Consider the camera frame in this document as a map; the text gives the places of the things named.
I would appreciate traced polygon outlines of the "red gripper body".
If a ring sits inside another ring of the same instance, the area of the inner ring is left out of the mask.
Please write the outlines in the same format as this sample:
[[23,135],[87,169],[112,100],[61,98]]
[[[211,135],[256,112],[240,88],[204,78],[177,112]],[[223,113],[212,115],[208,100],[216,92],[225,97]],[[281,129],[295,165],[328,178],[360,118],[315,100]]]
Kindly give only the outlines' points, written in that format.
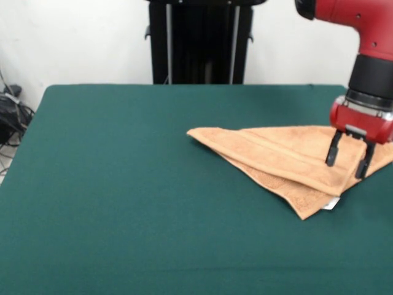
[[368,141],[392,142],[392,111],[380,111],[339,96],[330,110],[330,124],[341,132],[354,133]]

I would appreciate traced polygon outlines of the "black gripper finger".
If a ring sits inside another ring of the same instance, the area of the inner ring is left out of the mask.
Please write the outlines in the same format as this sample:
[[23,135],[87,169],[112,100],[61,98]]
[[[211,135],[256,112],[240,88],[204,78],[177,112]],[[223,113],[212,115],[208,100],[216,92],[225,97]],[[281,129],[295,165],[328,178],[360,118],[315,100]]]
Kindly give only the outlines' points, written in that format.
[[341,140],[341,131],[336,130],[327,153],[327,157],[325,159],[325,163],[328,167],[332,167],[335,164],[335,160],[338,154],[338,143]]
[[365,143],[367,145],[366,150],[365,150],[365,156],[359,162],[359,165],[357,167],[356,174],[355,174],[356,179],[364,179],[366,177],[368,168],[371,164],[372,157],[374,155],[375,143],[373,143],[371,141],[366,141]]

